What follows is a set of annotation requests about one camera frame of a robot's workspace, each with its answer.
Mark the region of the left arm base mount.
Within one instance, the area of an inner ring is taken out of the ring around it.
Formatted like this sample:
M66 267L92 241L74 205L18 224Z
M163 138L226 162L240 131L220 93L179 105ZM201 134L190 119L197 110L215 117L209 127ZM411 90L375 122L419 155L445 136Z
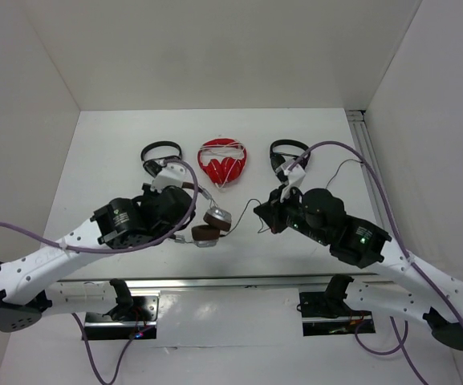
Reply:
M87 312L83 328L89 341L153 340L157 335L160 291L130 289L126 281L112 279L114 295L108 311Z

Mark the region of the brown silver headphones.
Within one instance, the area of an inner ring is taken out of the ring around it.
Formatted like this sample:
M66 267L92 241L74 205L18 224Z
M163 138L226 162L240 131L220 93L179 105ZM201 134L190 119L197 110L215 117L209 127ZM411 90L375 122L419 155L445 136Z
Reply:
M199 248L215 246L221 237L231 230L232 214L220 208L211 194L202 186L198 186L198 192L209 202L209 208L203 216L203 225L195 225L191 228L191 239L186 240L183 235L174 234L171 240L179 244L193 244Z

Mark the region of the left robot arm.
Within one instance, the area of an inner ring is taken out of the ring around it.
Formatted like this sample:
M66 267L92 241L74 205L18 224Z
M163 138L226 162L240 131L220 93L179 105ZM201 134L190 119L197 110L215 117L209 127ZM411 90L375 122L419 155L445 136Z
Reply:
M191 217L193 198L182 188L115 198L77 229L25 257L0 262L0 331L12 333L52 314L89 312L122 320L135 302L124 280L64 283L104 257L160 244Z

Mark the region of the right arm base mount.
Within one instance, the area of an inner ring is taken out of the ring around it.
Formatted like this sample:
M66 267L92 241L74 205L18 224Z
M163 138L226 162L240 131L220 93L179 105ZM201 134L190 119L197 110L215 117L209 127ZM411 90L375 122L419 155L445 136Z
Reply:
M325 290L299 293L296 310L302 317L304 337L354 334L357 326L360 334L376 332L371 312L353 310L343 301L345 289L353 281L350 276L338 274Z

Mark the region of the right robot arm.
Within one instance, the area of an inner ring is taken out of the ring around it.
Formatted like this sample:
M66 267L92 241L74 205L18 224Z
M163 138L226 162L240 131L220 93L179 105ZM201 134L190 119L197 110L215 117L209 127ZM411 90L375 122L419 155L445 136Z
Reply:
M379 226L347 214L343 201L325 188L307 192L292 188L288 197L277 188L254 213L272 233L293 229L326 246L339 261L399 286L382 289L336 275L324 296L331 313L369 311L420 323L438 342L463 351L463 281L403 251Z

